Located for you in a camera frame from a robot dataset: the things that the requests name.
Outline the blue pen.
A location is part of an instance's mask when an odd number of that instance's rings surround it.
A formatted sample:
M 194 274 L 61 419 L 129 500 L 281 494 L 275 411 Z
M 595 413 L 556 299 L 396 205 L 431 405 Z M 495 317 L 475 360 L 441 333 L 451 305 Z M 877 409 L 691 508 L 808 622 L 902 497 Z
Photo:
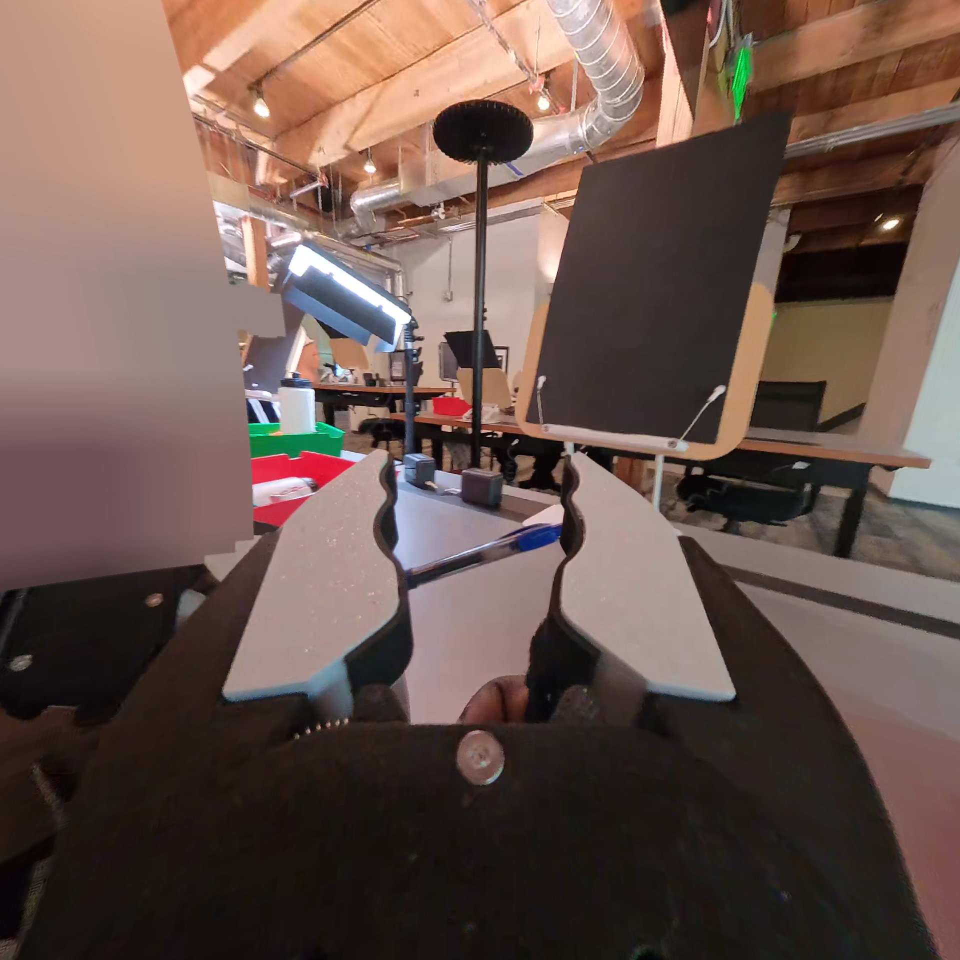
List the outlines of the blue pen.
M 466 570 L 488 566 L 551 546 L 558 542 L 561 532 L 561 524 L 539 523 L 524 526 L 494 541 L 405 570 L 406 586 L 409 590 L 414 590 Z

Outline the black office chair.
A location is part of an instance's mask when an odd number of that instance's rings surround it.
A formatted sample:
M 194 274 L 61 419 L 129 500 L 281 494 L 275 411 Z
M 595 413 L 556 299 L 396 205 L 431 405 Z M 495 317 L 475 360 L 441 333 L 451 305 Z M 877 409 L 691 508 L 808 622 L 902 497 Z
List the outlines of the black office chair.
M 818 424 L 825 381 L 762 381 L 750 426 L 812 431 Z M 812 463 L 781 454 L 737 449 L 706 462 L 700 473 L 686 469 L 678 482 L 678 503 L 689 513 L 725 520 L 722 531 L 737 534 L 745 522 L 783 526 L 811 512 L 820 487 L 810 482 Z

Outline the wooden pillar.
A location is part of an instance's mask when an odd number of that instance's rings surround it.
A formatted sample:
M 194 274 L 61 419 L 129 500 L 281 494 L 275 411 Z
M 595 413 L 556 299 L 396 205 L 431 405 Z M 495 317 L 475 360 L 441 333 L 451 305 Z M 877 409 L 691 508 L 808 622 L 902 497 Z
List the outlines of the wooden pillar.
M 735 126 L 737 1 L 660 1 L 664 62 L 655 146 Z

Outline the green exit sign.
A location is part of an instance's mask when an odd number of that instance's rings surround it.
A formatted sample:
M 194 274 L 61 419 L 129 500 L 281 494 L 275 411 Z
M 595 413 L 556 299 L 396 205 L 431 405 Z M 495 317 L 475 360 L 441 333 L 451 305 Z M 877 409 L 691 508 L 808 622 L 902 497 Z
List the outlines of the green exit sign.
M 743 105 L 753 78 L 754 46 L 754 36 L 748 32 L 739 37 L 726 54 L 723 78 L 735 125 L 741 122 Z

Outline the beige pillar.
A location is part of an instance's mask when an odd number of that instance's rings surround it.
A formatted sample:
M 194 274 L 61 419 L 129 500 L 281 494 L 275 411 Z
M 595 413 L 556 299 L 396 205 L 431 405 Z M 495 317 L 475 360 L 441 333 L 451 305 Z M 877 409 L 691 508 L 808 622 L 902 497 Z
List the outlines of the beige pillar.
M 959 145 L 936 153 L 857 438 L 929 460 L 879 481 L 890 497 L 959 506 Z

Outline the white bottle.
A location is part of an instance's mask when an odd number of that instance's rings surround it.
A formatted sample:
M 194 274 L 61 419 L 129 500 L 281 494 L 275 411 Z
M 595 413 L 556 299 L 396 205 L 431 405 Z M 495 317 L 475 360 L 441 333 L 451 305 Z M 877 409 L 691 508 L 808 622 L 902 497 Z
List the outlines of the white bottle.
M 312 382 L 294 370 L 278 389 L 280 432 L 285 436 L 316 432 L 316 395 Z

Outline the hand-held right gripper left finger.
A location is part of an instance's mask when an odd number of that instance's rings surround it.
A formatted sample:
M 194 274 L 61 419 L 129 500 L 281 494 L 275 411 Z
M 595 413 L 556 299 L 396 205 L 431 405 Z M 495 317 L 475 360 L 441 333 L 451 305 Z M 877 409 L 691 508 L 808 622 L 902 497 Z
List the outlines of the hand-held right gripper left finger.
M 276 533 L 222 686 L 229 702 L 302 695 L 318 719 L 348 719 L 367 687 L 394 687 L 413 655 L 394 459 L 368 454 Z

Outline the white tube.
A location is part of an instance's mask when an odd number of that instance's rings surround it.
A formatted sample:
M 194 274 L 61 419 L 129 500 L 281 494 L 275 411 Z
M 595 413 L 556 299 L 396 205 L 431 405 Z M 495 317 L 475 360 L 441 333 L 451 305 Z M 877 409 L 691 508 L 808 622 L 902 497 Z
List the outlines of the white tube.
M 279 503 L 311 497 L 321 485 L 313 478 L 286 476 L 253 484 L 252 506 L 263 509 Z

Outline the black board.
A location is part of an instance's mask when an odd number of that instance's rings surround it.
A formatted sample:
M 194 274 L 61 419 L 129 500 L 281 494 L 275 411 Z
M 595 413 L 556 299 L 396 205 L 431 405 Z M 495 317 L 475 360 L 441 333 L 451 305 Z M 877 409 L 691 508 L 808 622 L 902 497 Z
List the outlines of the black board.
M 444 341 L 453 355 L 457 368 L 467 369 L 474 366 L 474 330 L 449 331 L 443 335 Z M 506 358 L 509 350 L 506 347 L 495 347 L 490 331 L 483 329 L 482 366 L 485 369 L 507 370 Z
M 673 440 L 729 387 L 792 119 L 769 112 L 583 171 L 534 425 Z

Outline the dark grey cube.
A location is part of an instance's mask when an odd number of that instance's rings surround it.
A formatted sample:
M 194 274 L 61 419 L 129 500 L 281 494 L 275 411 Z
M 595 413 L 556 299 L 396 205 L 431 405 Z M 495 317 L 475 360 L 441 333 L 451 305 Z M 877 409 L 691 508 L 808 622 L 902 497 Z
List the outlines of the dark grey cube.
M 498 509 L 503 498 L 503 474 L 481 467 L 469 467 L 460 474 L 460 497 L 463 502 L 489 509 Z

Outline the black light stand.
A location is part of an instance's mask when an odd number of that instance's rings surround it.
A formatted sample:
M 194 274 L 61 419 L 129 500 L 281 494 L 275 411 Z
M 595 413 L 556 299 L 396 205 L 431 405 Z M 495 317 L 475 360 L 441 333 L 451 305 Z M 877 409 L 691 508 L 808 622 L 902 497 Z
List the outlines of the black light stand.
M 416 388 L 419 380 L 419 349 L 416 342 L 422 340 L 417 334 L 418 323 L 410 318 L 403 326 L 404 354 L 404 456 L 415 454 L 416 447 Z

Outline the red plastic bin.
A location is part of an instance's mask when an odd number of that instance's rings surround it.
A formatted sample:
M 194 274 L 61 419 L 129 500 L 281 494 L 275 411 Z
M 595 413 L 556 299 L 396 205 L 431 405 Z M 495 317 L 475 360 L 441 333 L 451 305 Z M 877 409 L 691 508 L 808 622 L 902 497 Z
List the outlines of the red plastic bin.
M 252 459 L 250 463 L 251 480 L 253 484 L 258 484 L 286 476 L 310 477 L 315 479 L 322 488 L 343 474 L 352 465 L 353 462 L 343 458 L 307 451 L 302 452 L 297 458 L 276 455 Z M 255 522 L 270 524 L 274 527 L 282 526 L 312 496 L 313 494 L 306 498 L 278 503 L 263 509 L 253 508 L 253 519 Z

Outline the green plastic bin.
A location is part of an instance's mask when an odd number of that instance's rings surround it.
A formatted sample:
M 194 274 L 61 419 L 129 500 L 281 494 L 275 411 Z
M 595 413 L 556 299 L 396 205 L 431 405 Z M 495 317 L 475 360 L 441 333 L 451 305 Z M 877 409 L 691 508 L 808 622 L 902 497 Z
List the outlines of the green plastic bin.
M 260 459 L 277 455 L 298 458 L 303 452 L 339 457 L 345 432 L 325 422 L 317 422 L 314 431 L 284 434 L 279 423 L 249 423 L 247 425 L 250 457 Z

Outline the wooden office desk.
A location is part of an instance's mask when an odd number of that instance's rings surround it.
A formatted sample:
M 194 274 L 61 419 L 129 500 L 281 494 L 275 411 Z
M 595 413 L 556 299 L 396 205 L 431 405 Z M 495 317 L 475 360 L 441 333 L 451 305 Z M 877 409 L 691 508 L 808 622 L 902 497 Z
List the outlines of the wooden office desk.
M 350 398 L 365 398 L 366 402 L 369 402 L 370 399 L 375 397 L 400 398 L 405 395 L 405 387 L 403 385 L 368 386 L 350 383 L 324 383 L 314 387 L 314 393 L 318 402 L 348 403 Z M 414 397 L 417 399 L 433 399 L 452 394 L 453 390 L 450 387 L 414 387 Z
M 449 427 L 451 429 L 462 429 L 468 434 L 472 432 L 473 420 L 467 416 L 453 416 L 443 414 L 416 414 L 414 423 L 424 426 Z M 502 416 L 493 420 L 484 418 L 481 423 L 482 433 L 495 433 L 501 435 L 524 436 L 524 431 L 512 416 Z
M 848 492 L 833 547 L 833 556 L 842 559 L 850 558 L 854 551 L 871 472 L 926 471 L 932 465 L 930 457 L 901 446 L 835 433 L 756 428 L 738 443 L 736 451 L 762 454 L 782 462 L 787 458 L 810 462 L 815 485 Z

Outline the person's right hand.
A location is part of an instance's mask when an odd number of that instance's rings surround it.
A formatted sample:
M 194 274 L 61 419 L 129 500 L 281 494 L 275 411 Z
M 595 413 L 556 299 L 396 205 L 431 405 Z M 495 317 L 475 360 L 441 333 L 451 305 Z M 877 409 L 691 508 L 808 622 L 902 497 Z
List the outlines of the person's right hand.
M 526 722 L 529 689 L 522 675 L 507 675 L 484 683 L 468 700 L 461 725 L 501 725 Z

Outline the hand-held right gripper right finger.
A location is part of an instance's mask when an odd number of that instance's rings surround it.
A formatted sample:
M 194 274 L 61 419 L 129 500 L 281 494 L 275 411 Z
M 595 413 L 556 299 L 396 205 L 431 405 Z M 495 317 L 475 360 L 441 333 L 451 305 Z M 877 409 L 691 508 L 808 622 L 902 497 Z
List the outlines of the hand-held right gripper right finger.
M 545 722 L 585 689 L 608 723 L 633 723 L 650 694 L 737 698 L 679 536 L 587 454 L 565 463 L 547 614 L 531 642 L 527 719 Z

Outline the silver ventilation duct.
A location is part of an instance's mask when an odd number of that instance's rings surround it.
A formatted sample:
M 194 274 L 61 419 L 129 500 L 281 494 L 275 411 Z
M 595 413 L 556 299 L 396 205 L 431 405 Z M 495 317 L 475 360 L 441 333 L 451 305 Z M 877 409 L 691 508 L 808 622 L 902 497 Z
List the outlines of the silver ventilation duct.
M 571 112 L 528 117 L 534 130 L 531 146 L 511 163 L 492 165 L 488 187 L 511 185 L 550 166 L 595 152 L 626 126 L 642 103 L 643 65 L 625 21 L 611 2 L 546 4 L 589 79 L 594 97 Z M 402 168 L 397 178 L 353 194 L 353 217 L 344 225 L 344 236 L 381 232 L 383 225 L 378 215 L 385 210 L 405 206 L 435 209 L 475 193 L 474 164 L 444 155 L 435 143 L 433 124 L 433 145 L 424 155 L 421 167 Z

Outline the black pole with round disc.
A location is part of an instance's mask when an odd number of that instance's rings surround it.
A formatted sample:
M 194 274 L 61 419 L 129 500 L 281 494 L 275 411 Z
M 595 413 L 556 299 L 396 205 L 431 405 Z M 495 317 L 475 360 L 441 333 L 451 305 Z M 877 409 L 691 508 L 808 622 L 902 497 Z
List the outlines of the black pole with round disc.
M 450 105 L 438 114 L 433 135 L 438 149 L 445 156 L 475 166 L 470 466 L 479 469 L 483 433 L 489 173 L 493 165 L 512 163 L 524 155 L 532 144 L 534 129 L 527 115 L 510 103 L 467 100 Z

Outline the LED light panel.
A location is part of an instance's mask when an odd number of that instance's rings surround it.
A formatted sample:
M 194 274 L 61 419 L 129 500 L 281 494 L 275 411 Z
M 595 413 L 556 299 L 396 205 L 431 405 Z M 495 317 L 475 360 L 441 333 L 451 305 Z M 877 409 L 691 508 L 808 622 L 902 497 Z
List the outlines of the LED light panel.
M 380 353 L 402 349 L 413 321 L 405 302 L 308 242 L 293 250 L 280 294 L 285 304 L 342 337 L 365 347 L 375 338 Z

